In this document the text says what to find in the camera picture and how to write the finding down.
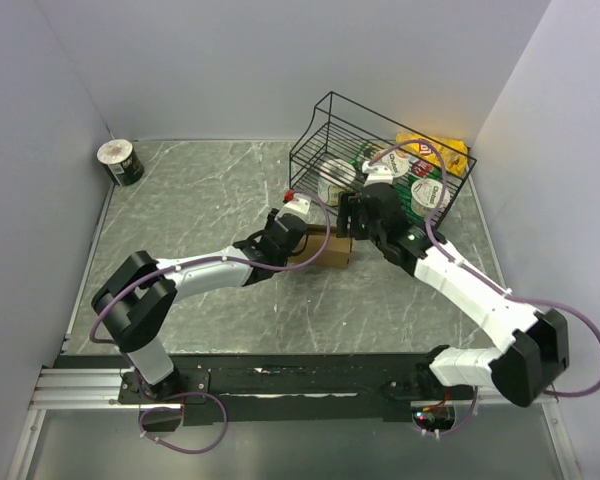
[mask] cardboard box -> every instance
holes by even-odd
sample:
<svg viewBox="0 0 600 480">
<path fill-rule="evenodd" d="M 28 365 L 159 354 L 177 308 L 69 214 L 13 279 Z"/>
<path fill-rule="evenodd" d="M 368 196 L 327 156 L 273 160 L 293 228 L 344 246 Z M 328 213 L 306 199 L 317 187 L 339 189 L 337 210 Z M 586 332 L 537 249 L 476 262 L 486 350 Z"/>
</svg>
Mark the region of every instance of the cardboard box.
<svg viewBox="0 0 600 480">
<path fill-rule="evenodd" d="M 322 246 L 326 233 L 327 227 L 324 225 L 308 225 L 307 246 L 300 255 L 291 257 L 289 262 L 301 263 L 312 257 Z M 300 244 L 296 251 L 302 250 L 304 242 L 304 239 L 300 240 Z M 336 237 L 335 225 L 333 225 L 327 248 L 322 252 L 322 255 L 312 263 L 312 265 L 331 268 L 347 268 L 349 266 L 349 261 L 351 260 L 352 247 L 353 241 L 351 238 Z"/>
</svg>

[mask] yellow snack bag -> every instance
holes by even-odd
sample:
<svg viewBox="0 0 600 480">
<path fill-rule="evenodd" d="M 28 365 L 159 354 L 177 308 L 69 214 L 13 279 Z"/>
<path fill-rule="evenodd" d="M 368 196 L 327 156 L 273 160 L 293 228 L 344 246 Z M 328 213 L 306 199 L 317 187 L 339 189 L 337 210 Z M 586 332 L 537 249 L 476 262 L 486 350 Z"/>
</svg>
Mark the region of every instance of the yellow snack bag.
<svg viewBox="0 0 600 480">
<path fill-rule="evenodd" d="M 413 140 L 416 138 L 422 138 L 427 140 L 427 138 L 418 135 L 417 133 L 411 132 L 401 132 L 396 135 L 396 142 L 404 142 L 407 140 Z M 454 140 L 453 138 L 441 138 L 441 137 L 431 137 L 435 140 L 433 146 L 440 150 L 440 155 L 444 159 L 444 165 L 447 167 L 447 171 L 453 173 L 454 175 L 462 176 L 465 169 L 467 168 L 467 155 L 469 153 L 469 149 L 465 145 L 462 140 Z M 431 151 L 431 149 L 427 145 L 421 144 L 411 144 L 403 147 L 405 150 L 412 152 L 420 157 L 424 158 L 428 162 L 431 162 L 434 165 L 440 166 L 436 155 Z"/>
</svg>

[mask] metal rack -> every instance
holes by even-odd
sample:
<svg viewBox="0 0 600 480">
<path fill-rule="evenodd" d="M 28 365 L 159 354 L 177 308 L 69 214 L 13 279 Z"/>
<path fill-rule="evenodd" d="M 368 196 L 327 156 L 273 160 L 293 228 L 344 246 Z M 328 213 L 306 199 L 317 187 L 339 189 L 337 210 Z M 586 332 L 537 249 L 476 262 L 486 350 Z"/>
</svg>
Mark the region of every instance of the metal rack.
<svg viewBox="0 0 600 480">
<path fill-rule="evenodd" d="M 360 164 L 365 152 L 380 151 L 395 144 L 398 132 L 410 132 L 428 139 L 436 147 L 445 147 L 467 158 L 467 167 L 462 175 L 447 172 L 450 201 L 446 208 L 434 217 L 434 226 L 438 227 L 453 206 L 460 189 L 464 186 L 473 170 L 476 159 L 449 145 L 424 135 L 412 128 L 392 120 L 354 100 L 336 92 L 329 92 L 313 107 L 309 126 L 289 152 L 289 186 L 318 193 L 319 182 L 346 190 L 360 192 L 365 176 L 359 169 L 355 174 L 334 176 L 325 162 L 344 160 L 350 164 Z M 430 175 L 440 178 L 440 168 L 413 150 L 400 148 L 417 161 L 429 165 Z M 394 187 L 403 201 L 403 208 L 414 223 L 422 223 L 423 218 L 411 210 L 411 183 L 415 177 L 408 174 L 394 180 Z"/>
</svg>

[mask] marble table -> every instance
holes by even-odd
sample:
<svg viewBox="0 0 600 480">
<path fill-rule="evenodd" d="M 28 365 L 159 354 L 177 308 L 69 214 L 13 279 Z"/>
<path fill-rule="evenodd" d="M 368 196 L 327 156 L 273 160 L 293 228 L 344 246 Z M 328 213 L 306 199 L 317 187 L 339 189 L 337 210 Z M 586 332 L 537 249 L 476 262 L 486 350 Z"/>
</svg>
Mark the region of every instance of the marble table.
<svg viewBox="0 0 600 480">
<path fill-rule="evenodd" d="M 114 352 L 88 339 L 95 320 L 90 301 L 130 253 L 147 250 L 154 258 L 211 253 L 262 228 L 288 186 L 291 146 L 136 143 L 145 174 L 113 192 L 66 353 Z M 441 232 L 496 279 L 470 185 Z M 247 288 L 186 299 L 171 308 L 160 337 L 171 353 L 424 352 L 440 344 L 491 345 L 451 302 L 387 263 L 369 242 L 354 242 L 352 255 L 346 270 L 308 267 Z"/>
</svg>

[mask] wall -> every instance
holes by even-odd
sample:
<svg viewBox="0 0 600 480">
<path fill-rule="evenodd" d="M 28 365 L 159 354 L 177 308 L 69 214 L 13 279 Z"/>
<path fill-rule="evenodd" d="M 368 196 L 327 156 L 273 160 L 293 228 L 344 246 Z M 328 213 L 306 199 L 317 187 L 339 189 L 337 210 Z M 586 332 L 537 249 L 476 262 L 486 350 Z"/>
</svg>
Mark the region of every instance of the wall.
<svg viewBox="0 0 600 480">
<path fill-rule="evenodd" d="M 36 5 L 0 0 L 0 478 L 58 352 L 106 190 L 108 132 Z"/>
<path fill-rule="evenodd" d="M 38 0 L 117 136 L 295 138 L 329 90 L 473 140 L 549 0 Z"/>
<path fill-rule="evenodd" d="M 509 285 L 600 326 L 600 0 L 554 0 L 475 144 L 476 182 Z M 574 319 L 563 389 L 600 374 Z M 586 478 L 600 478 L 600 392 L 565 400 Z"/>
</svg>

